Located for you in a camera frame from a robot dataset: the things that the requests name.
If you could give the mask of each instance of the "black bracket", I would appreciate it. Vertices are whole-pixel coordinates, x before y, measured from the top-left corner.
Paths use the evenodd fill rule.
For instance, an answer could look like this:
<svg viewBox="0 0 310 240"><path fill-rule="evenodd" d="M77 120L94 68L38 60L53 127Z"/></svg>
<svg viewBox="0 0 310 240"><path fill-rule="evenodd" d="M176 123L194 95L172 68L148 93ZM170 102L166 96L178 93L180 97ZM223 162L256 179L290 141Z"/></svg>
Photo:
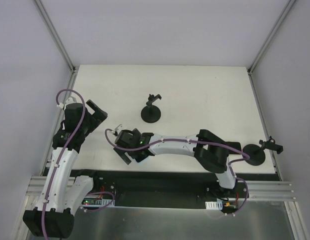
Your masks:
<svg viewBox="0 0 310 240"><path fill-rule="evenodd" d="M153 135L154 134L151 132L140 133L137 128L133 129L133 131L125 129L120 131L117 135L115 144L125 149L140 148L149 144ZM132 159L135 159L138 163L146 159L148 156L154 156L148 148L139 151L124 151L115 147L113 149L127 165L129 165L132 161L126 154L128 154Z"/></svg>
<svg viewBox="0 0 310 240"><path fill-rule="evenodd" d="M201 129L196 137L203 142L226 144L224 140L206 129ZM227 170L226 163L229 152L226 148L210 145L206 150L204 144L198 143L193 151L194 157L205 170L215 174L222 174Z"/></svg>
<svg viewBox="0 0 310 240"><path fill-rule="evenodd" d="M101 110L92 100L88 100L86 104L94 111L90 114L88 109L85 109L84 119L69 142L67 149L80 152L81 146L85 138L92 133L107 117L107 112ZM65 109L65 119L60 123L60 128L53 136L53 149L62 148L74 129L77 127L83 113L83 104L75 102L68 104Z"/></svg>
<svg viewBox="0 0 310 240"><path fill-rule="evenodd" d="M141 110L140 116L141 119L144 120L144 122L153 124L156 123L161 118L161 110L154 106L153 103L157 100L161 100L161 95L157 94L154 96L153 94L150 94L148 97L148 101L146 102L146 106Z"/></svg>
<svg viewBox="0 0 310 240"><path fill-rule="evenodd" d="M36 208L26 210L23 215L23 221L34 236L43 237L42 231L42 211ZM69 208L64 212L55 212L53 210L45 212L46 234L50 238L67 239L74 227L74 216Z"/></svg>
<svg viewBox="0 0 310 240"><path fill-rule="evenodd" d="M271 136L269 136L267 141L259 140L259 144L261 146L248 144L243 148L243 152L249 155L249 160L246 160L246 162L250 165L259 166L265 162L265 149L276 151L277 154L280 154L284 150L283 146L276 144Z"/></svg>

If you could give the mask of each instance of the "metal floor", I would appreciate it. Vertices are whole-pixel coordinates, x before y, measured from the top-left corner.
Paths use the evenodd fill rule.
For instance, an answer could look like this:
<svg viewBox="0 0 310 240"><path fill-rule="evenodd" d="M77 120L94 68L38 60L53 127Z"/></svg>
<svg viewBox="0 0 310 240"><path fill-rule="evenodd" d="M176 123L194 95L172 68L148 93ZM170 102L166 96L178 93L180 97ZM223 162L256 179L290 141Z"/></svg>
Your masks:
<svg viewBox="0 0 310 240"><path fill-rule="evenodd" d="M68 240L294 240L294 236L283 202L249 201L235 217L202 209L78 210Z"/></svg>

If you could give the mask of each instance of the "cable clip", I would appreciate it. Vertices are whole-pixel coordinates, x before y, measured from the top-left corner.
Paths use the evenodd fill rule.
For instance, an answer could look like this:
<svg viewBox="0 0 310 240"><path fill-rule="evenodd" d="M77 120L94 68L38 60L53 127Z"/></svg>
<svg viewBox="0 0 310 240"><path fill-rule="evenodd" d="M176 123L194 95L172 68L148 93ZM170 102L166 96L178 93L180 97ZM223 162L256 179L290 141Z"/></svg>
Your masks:
<svg viewBox="0 0 310 240"><path fill-rule="evenodd" d="M115 127L114 130L112 130L110 133L115 135L116 137L118 136L118 134L123 130L126 129L126 126L124 126L123 124L118 125L117 127Z"/></svg>
<svg viewBox="0 0 310 240"><path fill-rule="evenodd" d="M58 107L58 108L61 108L61 109L64 109L64 106L65 106L65 104L63 104L63 103L61 103L61 102L57 105L57 107Z"/></svg>

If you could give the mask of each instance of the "wire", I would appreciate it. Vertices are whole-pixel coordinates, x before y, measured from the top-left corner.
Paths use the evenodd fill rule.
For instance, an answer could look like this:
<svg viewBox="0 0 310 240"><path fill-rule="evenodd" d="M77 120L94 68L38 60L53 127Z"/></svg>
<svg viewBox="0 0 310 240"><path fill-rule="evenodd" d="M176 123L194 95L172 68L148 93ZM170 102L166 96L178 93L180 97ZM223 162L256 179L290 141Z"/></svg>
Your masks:
<svg viewBox="0 0 310 240"><path fill-rule="evenodd" d="M239 193L237 192L237 193L236 193L236 206L239 206L239 198L240 198L240 195L239 195Z"/></svg>
<svg viewBox="0 0 310 240"><path fill-rule="evenodd" d="M228 198L228 197L221 198L221 197L217 196L214 192L212 192L212 190L209 190L209 193L212 194L215 198L217 198L217 199L219 199L219 200L222 200L222 201L225 201L225 202L228 202L228 201L229 201L229 198Z"/></svg>
<svg viewBox="0 0 310 240"><path fill-rule="evenodd" d="M100 200L100 199L102 198L102 196L103 196L103 193L102 193L102 192L105 191L105 187L102 186L101 189L100 189L100 191L101 191L101 194L96 198L97 200Z"/></svg>
<svg viewBox="0 0 310 240"><path fill-rule="evenodd" d="M236 210L236 212L238 212L245 204L246 204L246 201L247 201L247 198L249 197L249 188L248 188L248 185L247 185L247 182L240 178L240 177L237 177L236 174L234 173L233 171L233 168L232 168L232 164L233 163L237 163L237 162L241 162L241 161L246 161L246 160L249 160L250 159L250 156L243 152L243 151L240 151L240 150L237 150L231 146L227 146L225 144L222 144L222 143L216 143L216 142L210 142L210 141L198 141L198 140L187 140L187 139L178 139L178 138L166 138L166 139L161 139L161 140L157 140L157 141L154 141L154 142L151 142L147 145L144 145L144 146L141 146L141 147L137 147L137 148L123 148L123 147L120 147L120 146L117 146L116 144L112 143L111 140L109 139L109 136L108 136L108 132L112 132L113 130L110 129L110 128L107 128L105 129L105 138L107 140L107 142L112 145L114 148L116 149L119 149L119 150L122 150L122 151L126 151L126 152L134 152L134 151L140 151L140 150L143 150L143 149L146 149L152 145L155 145L155 144L158 144L158 143L162 143L162 142L182 142L182 143L193 143L193 144L203 144L203 145L210 145L210 146L216 146L216 147L221 147L221 148L224 148L224 149L228 149L228 150L231 150L237 154L240 154L243 156L243 158L239 158L239 159L235 159L235 160L232 160L228 163L228 166L229 166L229 169L230 169L230 173L231 175L238 181L243 181L244 184L245 184L245 188L246 188L246 195L245 195L245 199L243 201L243 203L241 204L241 206Z"/></svg>
<svg viewBox="0 0 310 240"><path fill-rule="evenodd" d="M108 207L109 205L111 205L111 204L115 201L115 195L114 195L112 192L110 192L110 191L92 192L92 193L87 194L86 196L97 195L97 194L108 194L108 195L111 195L112 200L111 200L109 203L107 203L105 206L101 206L101 207L99 207L99 208L97 208L97 209L93 209L93 210L86 209L86 212L89 212L89 213L98 212L98 211L100 211L100 210L105 209L106 207Z"/></svg>
<svg viewBox="0 0 310 240"><path fill-rule="evenodd" d="M81 117L80 117L80 120L76 126L76 128L74 129L74 131L72 132L72 134L69 136L68 140L66 141L65 145L63 146L58 158L57 158L57 161L56 161L56 165L53 169L53 172L50 176L50 179L49 179L49 182L48 182L48 186L47 186L47 189L46 189L46 193L45 193L45 197L44 199L47 201L48 198L49 198L49 193L50 193L50 190L51 190L51 187L52 187L52 183L53 183L53 179L54 179L54 176L55 176L55 173L57 171L57 168L58 168L58 164L60 163L61 161L61 158L62 158L62 155L63 153L65 152L65 149L67 148L68 144L70 143L70 141L72 140L72 138L74 137L74 135L76 134L76 132L79 130L82 122L83 122L83 119L84 119L84 116L85 116L85 111L86 111L86 107L85 107L85 101L84 101L84 98L75 90L73 89L62 89L60 90L57 95L56 95L56 103L59 105L59 96L61 93L63 92L72 92L74 94L76 94L81 102L82 102L82 105L83 105L83 110L82 110L82 114L81 114ZM49 240L49 237L47 236L47 232L46 232L46 228L45 228L45 212L46 212L46 206L47 206L47 202L44 202L43 203L43 208L42 208L42 212L41 212L41 230L43 232L43 236L45 238L45 240Z"/></svg>
<svg viewBox="0 0 310 240"><path fill-rule="evenodd" d="M230 201L229 203L230 203L230 204L234 204L234 203L236 203L236 205L238 205L238 200L239 200L239 197L240 197L239 193L238 193L238 192L236 192L236 198L235 198L235 201Z"/></svg>

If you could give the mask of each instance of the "white enclosure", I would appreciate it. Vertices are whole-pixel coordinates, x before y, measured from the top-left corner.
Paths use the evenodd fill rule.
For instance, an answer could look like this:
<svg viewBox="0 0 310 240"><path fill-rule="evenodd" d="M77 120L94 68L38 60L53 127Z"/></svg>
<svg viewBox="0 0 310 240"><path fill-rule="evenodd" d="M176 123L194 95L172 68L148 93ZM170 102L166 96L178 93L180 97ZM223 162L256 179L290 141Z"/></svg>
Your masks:
<svg viewBox="0 0 310 240"><path fill-rule="evenodd" d="M298 196L285 215L295 239L310 239L310 0L0 1L1 240L25 239L23 200L49 160L62 118L55 94L67 86L109 116L75 169L203 171L174 156L126 166L103 136L121 123L163 135L208 129L242 147L271 135ZM140 119L148 94L163 97L155 124ZM235 171L274 174L265 153L263 165Z"/></svg>
<svg viewBox="0 0 310 240"><path fill-rule="evenodd" d="M250 67L287 0L43 0L75 66Z"/></svg>

